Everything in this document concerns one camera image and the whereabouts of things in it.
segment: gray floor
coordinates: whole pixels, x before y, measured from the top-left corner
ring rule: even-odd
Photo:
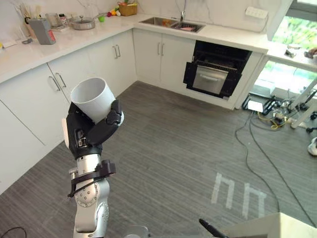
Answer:
[[[216,227],[246,221],[244,186],[267,194],[265,214],[277,211],[265,184],[245,165],[245,151],[234,131],[249,116],[137,82],[120,95],[124,125],[104,144],[103,158],[116,163],[110,179],[107,236],[119,238],[129,225],[149,227],[153,235],[209,235],[199,226],[205,218]],[[264,126],[257,119],[254,122]],[[279,132],[253,129],[301,203],[317,222],[317,160],[307,153],[315,134],[286,125]],[[239,136],[249,147],[250,166],[271,185],[281,212],[309,224],[305,214],[267,159],[248,127]],[[31,238],[72,237],[76,205],[67,198],[68,169],[75,166],[62,143],[0,196],[0,234],[23,226]],[[211,196],[217,173],[234,181],[231,209],[228,186],[220,185],[217,203]],[[250,196],[247,219],[258,217],[257,196]]]

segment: black oven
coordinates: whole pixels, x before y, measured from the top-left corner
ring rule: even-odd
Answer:
[[[184,83],[188,89],[216,97],[230,97],[251,52],[196,41],[192,62],[186,64]]]

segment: white cabinet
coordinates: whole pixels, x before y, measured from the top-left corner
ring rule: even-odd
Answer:
[[[133,29],[133,40],[139,80],[157,83],[160,79],[162,34]]]
[[[116,61],[116,84],[111,90],[117,96],[137,80],[132,30],[114,36],[113,44],[119,57]]]
[[[0,194],[37,161],[32,155],[43,144],[0,102]]]
[[[61,119],[69,103],[46,64],[1,83],[0,100],[45,145],[63,140]]]
[[[195,40],[163,34],[160,80],[164,87],[174,89],[183,84],[186,62],[191,62]]]
[[[50,61],[48,66],[69,102],[71,90],[81,81],[94,76],[86,48]]]
[[[133,30],[133,37],[139,80],[162,87],[183,82],[195,40],[140,29]]]
[[[105,79],[115,96],[136,81],[131,30],[97,42],[87,52],[95,76]]]

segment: cabinet handle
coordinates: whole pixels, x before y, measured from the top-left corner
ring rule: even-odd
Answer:
[[[55,81],[54,77],[49,76],[49,78],[51,78],[51,79],[54,81],[54,83],[55,83],[55,85],[56,85],[56,87],[57,87],[56,91],[60,91],[60,88],[59,88],[59,86],[58,86],[58,83]]]
[[[159,45],[160,45],[160,42],[158,42],[158,55],[159,55]]]
[[[117,47],[118,47],[118,53],[119,53],[118,57],[121,57],[120,47],[119,47],[119,45],[115,45],[115,46],[117,46]]]
[[[115,48],[115,46],[112,46],[114,48],[114,52],[115,52],[115,57],[114,59],[116,60],[118,58],[118,55],[117,55],[117,49]]]
[[[57,75],[61,79],[61,81],[63,83],[63,87],[66,88],[66,84],[65,84],[63,78],[61,77],[61,75],[59,73],[56,73],[55,75]]]
[[[162,51],[161,55],[162,56],[164,56],[164,53],[163,53],[164,52],[164,45],[165,45],[165,43],[162,44],[162,49],[161,49],[161,51]]]

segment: pot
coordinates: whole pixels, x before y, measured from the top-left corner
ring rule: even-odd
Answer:
[[[95,19],[91,17],[79,16],[71,19],[70,22],[75,30],[90,30],[96,26]]]

